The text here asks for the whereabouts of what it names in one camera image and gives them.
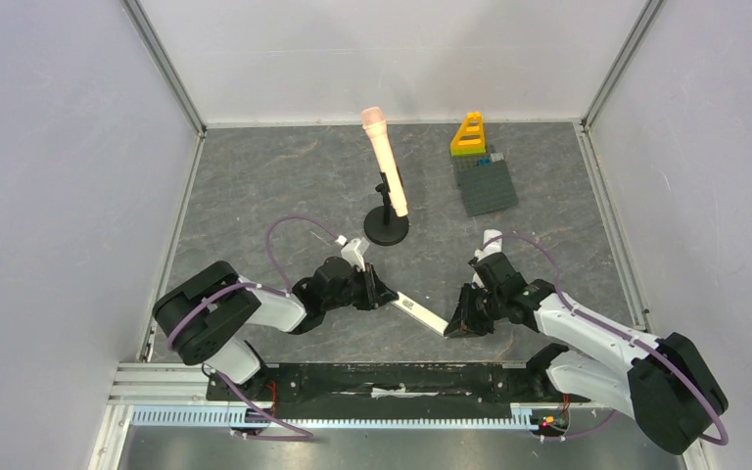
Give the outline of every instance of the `aluminum frame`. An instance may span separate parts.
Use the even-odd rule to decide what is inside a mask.
[[[615,206],[612,204],[609,187],[598,164],[598,158],[592,146],[591,134],[585,130],[582,122],[575,124],[575,133],[578,136],[581,153],[584,155],[584,163],[589,174],[589,184],[592,186],[598,211],[601,213],[601,220],[607,233],[607,241],[618,270],[618,278],[621,281],[627,306],[630,309],[630,316],[633,319],[633,327],[650,331],[645,313],[644,295],[635,280],[633,262],[625,241],[627,237],[624,235],[624,229],[621,226],[618,214],[615,212]]]
[[[615,58],[615,62],[613,62],[612,67],[610,67],[610,70],[607,72],[607,76],[604,78],[603,83],[601,83],[600,88],[598,88],[598,91],[595,93],[592,103],[589,105],[587,112],[582,118],[584,129],[589,130],[595,123],[595,120],[598,119],[598,115],[600,115],[601,110],[603,110],[604,104],[615,89],[615,85],[618,83],[621,75],[624,74],[627,64],[629,64],[630,60],[633,58],[635,50],[638,48],[638,44],[641,43],[641,40],[649,30],[653,20],[656,19],[656,15],[659,13],[659,10],[664,3],[665,0],[647,0],[647,3],[644,4],[640,15],[638,15],[638,19],[635,20],[633,29],[630,30],[630,35],[628,35],[627,39],[624,41],[624,45],[621,47],[618,56]]]
[[[206,132],[206,123],[198,113],[197,108],[192,102],[189,92],[183,85],[183,80],[180,79],[180,75],[171,63],[171,59],[168,57],[168,53],[165,51],[160,38],[154,31],[154,26],[148,19],[148,15],[145,13],[142,4],[139,0],[121,0],[122,6],[125,8],[125,12],[131,18],[131,22],[136,27],[137,32],[143,40],[149,54],[157,64],[157,68],[165,78],[165,83],[177,101],[180,103],[180,107],[183,109],[183,114],[188,119],[189,124],[199,136],[202,136]]]
[[[155,60],[158,68],[164,76],[172,93],[179,101],[183,113],[190,125],[198,132],[198,146],[195,152],[194,162],[186,183],[184,196],[180,207],[171,242],[164,259],[163,272],[161,273],[160,285],[157,297],[165,292],[173,263],[174,252],[179,240],[183,219],[188,207],[191,189],[194,185],[200,156],[206,137],[207,125],[198,113],[185,86],[182,83],[176,69],[171,63],[167,52],[158,38],[148,15],[139,0],[122,0],[126,12],[131,17],[143,42]],[[587,109],[581,122],[570,119],[575,126],[579,138],[582,154],[587,164],[587,173],[595,193],[598,209],[607,232],[607,238],[613,257],[616,260],[619,277],[627,297],[628,306],[634,319],[634,327],[648,329],[649,325],[643,309],[643,294],[635,280],[632,269],[632,260],[625,243],[625,235],[614,206],[611,203],[609,189],[600,171],[595,150],[592,146],[589,129],[599,116],[607,99],[635,51],[648,31],[650,25],[658,14],[664,0],[648,0],[644,5],[638,19],[635,22],[621,51],[616,57],[610,71],[604,78],[603,83],[595,94],[592,103]],[[552,121],[564,121],[567,119],[551,119]],[[292,125],[292,124],[269,124],[269,125]],[[151,320],[146,331],[143,354],[140,360],[148,361],[151,358],[151,342],[153,341],[156,326]],[[121,363],[117,370],[117,377],[112,386],[108,405],[106,406],[100,434],[91,455],[89,467],[91,470],[110,470],[118,468],[122,455],[125,438],[130,428],[134,407],[137,404],[182,404],[195,406],[217,406],[222,402],[209,402],[205,400],[208,379],[203,376],[198,367],[190,367],[181,364],[150,364],[150,363]],[[546,403],[512,403],[513,406],[527,406],[532,409],[553,408],[554,405]],[[574,403],[575,407],[600,407],[597,403]],[[716,468],[712,461],[708,460],[704,447],[697,442],[684,455],[684,462],[688,470],[710,470]]]
[[[530,123],[530,122],[579,122],[580,117],[537,117],[534,119],[506,119],[483,117],[483,122],[490,123]],[[391,119],[391,125],[403,124],[461,124],[464,117],[442,119]],[[361,119],[340,120],[301,120],[288,122],[210,122],[206,129],[242,129],[246,127],[310,127],[330,125],[361,125]]]

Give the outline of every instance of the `white enclosure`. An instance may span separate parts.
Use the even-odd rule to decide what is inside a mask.
[[[579,118],[643,0],[145,0],[203,119]]]
[[[87,465],[207,126],[374,105],[591,138],[631,304],[727,393],[711,464],[752,468],[752,2],[664,2],[648,23],[660,4],[0,0],[0,469]]]
[[[752,2],[664,8],[594,125],[659,333],[730,400],[720,468],[752,468]]]
[[[195,140],[120,4],[0,0],[0,469],[87,465]]]

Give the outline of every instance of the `gray marble surface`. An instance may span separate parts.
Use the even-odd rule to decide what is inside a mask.
[[[565,289],[579,302],[631,323],[614,260],[571,123],[486,124],[487,142],[505,155],[520,204],[470,218],[462,207],[448,143],[456,124],[389,126],[410,210],[400,244],[371,246],[366,258],[386,284],[450,319],[466,263],[483,230],[517,229],[546,244],[564,268]],[[242,275],[283,288],[266,258],[263,235],[289,213],[323,220],[348,238],[378,206],[379,182],[370,142],[360,126],[239,128],[210,131],[183,223],[169,289],[215,260]],[[337,256],[308,222],[281,224],[274,253],[294,280]],[[551,279],[543,255],[523,243],[503,250],[527,279]],[[373,311],[333,310],[323,325],[291,336],[246,325],[239,332],[261,356],[276,361],[526,360],[547,338],[500,322],[493,335],[445,340],[388,305]],[[159,332],[154,361],[177,362]]]

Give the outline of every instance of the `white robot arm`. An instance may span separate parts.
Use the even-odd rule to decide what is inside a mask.
[[[320,325],[328,310],[370,310],[399,298],[364,260],[366,248],[366,241],[350,240],[340,258],[326,259],[292,293],[254,283],[217,261],[157,301],[153,315],[185,364],[206,363],[243,385],[263,367],[249,344],[234,338],[243,325],[300,335]]]
[[[671,361],[717,414],[728,409],[728,399],[688,338],[673,333],[662,339],[636,331],[576,303],[546,281],[527,283],[503,253],[475,258],[471,264],[484,287],[463,285],[446,336],[483,336],[494,331],[496,321],[508,319],[563,341],[580,352],[549,345],[527,367],[554,392],[594,400],[626,414],[654,443],[674,454],[683,453],[701,436],[711,418],[681,380],[636,342]]]

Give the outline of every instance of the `microphone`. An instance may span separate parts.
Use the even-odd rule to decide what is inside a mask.
[[[388,182],[388,194],[391,204],[398,217],[407,216],[407,199],[404,198],[400,174],[397,171],[397,161],[394,159],[394,151],[391,149],[391,141],[388,140],[388,122],[385,115],[378,107],[368,108],[361,112],[361,124],[370,143],[373,144],[373,152],[379,162],[379,169],[385,174]]]
[[[407,236],[407,199],[404,197],[397,161],[391,150],[391,141],[388,140],[388,123],[382,110],[374,107],[362,111],[361,124],[370,137],[382,173],[382,184],[376,186],[376,192],[382,194],[382,206],[367,213],[364,218],[364,235],[376,245],[389,247]]]

